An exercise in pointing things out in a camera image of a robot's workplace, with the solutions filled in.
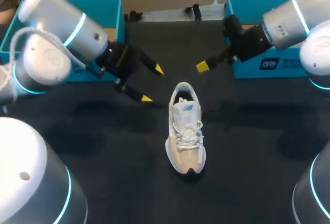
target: blue storage bin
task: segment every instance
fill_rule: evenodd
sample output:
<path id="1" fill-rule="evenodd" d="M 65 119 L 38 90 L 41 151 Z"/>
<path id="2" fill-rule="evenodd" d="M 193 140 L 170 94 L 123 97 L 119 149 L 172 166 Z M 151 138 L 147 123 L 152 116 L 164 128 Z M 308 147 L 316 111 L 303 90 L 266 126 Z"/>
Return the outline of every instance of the blue storage bin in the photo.
<path id="1" fill-rule="evenodd" d="M 84 12 L 89 18 L 104 28 L 115 28 L 115 40 L 125 41 L 125 21 L 121 0 L 67 0 Z M 18 19 L 16 12 L 5 38 L 0 47 L 0 56 L 3 63 L 9 61 L 9 45 L 12 36 L 17 30 L 24 27 L 24 24 Z M 25 38 L 22 36 L 16 46 L 15 56 L 18 58 L 20 50 L 24 44 Z M 94 76 L 89 71 L 82 71 L 79 68 L 72 67 L 72 71 L 66 82 L 90 82 L 90 81 L 115 81 L 115 77 L 109 73 L 104 73 L 101 79 Z"/>
<path id="2" fill-rule="evenodd" d="M 241 24 L 256 25 L 262 15 L 288 0 L 227 0 L 225 16 L 235 14 Z M 274 47 L 244 63 L 233 64 L 235 78 L 307 77 L 299 60 L 300 47 L 276 50 Z"/>

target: sneaker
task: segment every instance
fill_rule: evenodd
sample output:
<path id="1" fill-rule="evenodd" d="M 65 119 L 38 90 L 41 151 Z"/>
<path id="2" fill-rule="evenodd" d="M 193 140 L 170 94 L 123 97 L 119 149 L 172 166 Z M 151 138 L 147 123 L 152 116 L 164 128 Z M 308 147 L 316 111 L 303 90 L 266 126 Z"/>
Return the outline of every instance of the sneaker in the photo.
<path id="1" fill-rule="evenodd" d="M 201 106 L 192 86 L 179 83 L 169 104 L 169 138 L 165 142 L 167 156 L 182 175 L 199 174 L 205 165 Z"/>

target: black table surface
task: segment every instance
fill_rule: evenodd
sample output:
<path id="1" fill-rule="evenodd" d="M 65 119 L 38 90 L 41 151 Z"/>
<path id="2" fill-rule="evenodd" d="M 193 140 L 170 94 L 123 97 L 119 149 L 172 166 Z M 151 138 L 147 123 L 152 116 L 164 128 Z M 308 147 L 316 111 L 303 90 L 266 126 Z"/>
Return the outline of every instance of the black table surface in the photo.
<path id="1" fill-rule="evenodd" d="M 227 65 L 198 75 L 196 63 L 223 48 L 221 32 L 220 22 L 127 24 L 128 42 L 165 73 L 142 69 L 130 80 L 156 106 L 103 82 L 61 85 L 8 107 L 79 180 L 88 223 L 294 223 L 292 191 L 330 137 L 330 102 L 303 78 L 234 80 Z M 164 147 L 181 81 L 202 106 L 207 160 L 196 183 L 177 177 Z"/>

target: cable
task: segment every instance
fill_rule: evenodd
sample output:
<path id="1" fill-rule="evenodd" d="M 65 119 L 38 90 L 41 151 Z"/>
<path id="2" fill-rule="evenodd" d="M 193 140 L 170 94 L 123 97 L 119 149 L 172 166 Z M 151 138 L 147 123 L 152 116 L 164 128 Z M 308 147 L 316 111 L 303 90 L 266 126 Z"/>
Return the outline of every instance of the cable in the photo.
<path id="1" fill-rule="evenodd" d="M 11 73 L 12 69 L 15 63 L 15 48 L 18 42 L 18 39 L 26 34 L 26 33 L 36 33 L 43 38 L 47 39 L 49 42 L 54 43 L 59 49 L 62 50 L 62 52 L 67 55 L 72 61 L 74 61 L 76 64 L 78 64 L 80 67 L 83 69 L 86 69 L 86 65 L 79 61 L 64 45 L 63 42 L 55 35 L 53 35 L 50 32 L 41 30 L 39 28 L 34 28 L 34 27 L 24 27 L 19 29 L 14 36 L 12 37 L 10 41 L 10 47 L 9 47 L 9 63 L 8 63 L 8 74 L 6 76 L 6 79 L 4 82 L 0 85 L 0 92 L 7 86 L 10 78 L 11 78 Z"/>

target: shoelace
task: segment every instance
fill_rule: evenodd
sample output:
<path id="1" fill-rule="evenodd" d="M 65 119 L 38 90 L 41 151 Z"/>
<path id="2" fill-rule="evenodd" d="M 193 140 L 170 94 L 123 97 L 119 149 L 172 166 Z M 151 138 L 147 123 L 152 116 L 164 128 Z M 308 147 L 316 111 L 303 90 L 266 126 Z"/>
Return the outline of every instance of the shoelace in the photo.
<path id="1" fill-rule="evenodd" d="M 191 125 L 185 125 L 182 128 L 182 131 L 179 131 L 176 124 L 173 123 L 173 128 L 176 131 L 176 141 L 177 148 L 179 150 L 182 149 L 195 149 L 199 148 L 199 146 L 203 145 L 203 136 L 198 136 L 201 128 L 203 127 L 203 123 L 201 121 L 197 121 L 197 127 L 193 127 Z M 185 131 L 187 129 L 193 130 L 193 133 L 186 135 Z"/>

